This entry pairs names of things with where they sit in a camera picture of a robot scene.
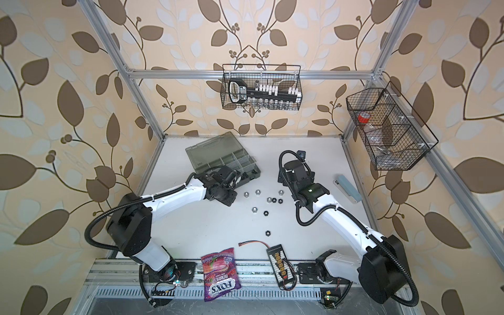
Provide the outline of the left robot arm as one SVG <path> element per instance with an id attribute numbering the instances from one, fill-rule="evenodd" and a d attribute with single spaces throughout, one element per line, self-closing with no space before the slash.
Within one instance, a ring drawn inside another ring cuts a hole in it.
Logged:
<path id="1" fill-rule="evenodd" d="M 118 251 L 155 272 L 175 268 L 172 256 L 152 239 L 152 225 L 171 212 L 202 200 L 216 200 L 230 207 L 236 200 L 235 191 L 241 173 L 228 166 L 211 167 L 202 173 L 191 173 L 186 182 L 151 195 L 129 194 L 125 203 L 94 218 L 85 229 L 85 240 L 94 248 Z M 112 245 L 93 239 L 91 232 L 97 224 L 110 219 L 106 231 Z"/>

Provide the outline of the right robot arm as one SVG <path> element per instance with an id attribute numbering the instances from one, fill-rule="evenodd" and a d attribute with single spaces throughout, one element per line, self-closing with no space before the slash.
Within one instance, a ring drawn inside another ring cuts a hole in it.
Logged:
<path id="1" fill-rule="evenodd" d="M 300 156 L 287 163 L 280 160 L 278 166 L 278 181 L 291 192 L 297 223 L 309 227 L 324 219 L 357 255 L 353 259 L 327 251 L 319 257 L 322 270 L 331 278 L 360 284 L 376 303 L 392 299 L 406 307 L 417 306 L 419 291 L 402 242 L 383 236 L 344 209 L 325 186 L 314 181 L 314 172 Z"/>

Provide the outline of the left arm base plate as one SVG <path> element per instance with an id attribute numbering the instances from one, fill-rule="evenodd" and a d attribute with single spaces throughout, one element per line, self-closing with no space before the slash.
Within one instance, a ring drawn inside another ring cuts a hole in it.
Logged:
<path id="1" fill-rule="evenodd" d="M 160 271 L 151 269 L 148 265 L 143 265 L 140 275 L 146 278 L 147 282 L 169 282 L 175 281 L 189 283 L 196 274 L 196 263 L 189 261 L 170 261 Z"/>

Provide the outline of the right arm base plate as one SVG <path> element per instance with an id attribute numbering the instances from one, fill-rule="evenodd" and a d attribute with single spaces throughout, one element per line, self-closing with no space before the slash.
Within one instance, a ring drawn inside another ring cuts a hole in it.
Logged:
<path id="1" fill-rule="evenodd" d="M 296 272 L 301 284 L 324 284 L 320 278 L 320 269 L 314 262 L 299 263 Z"/>

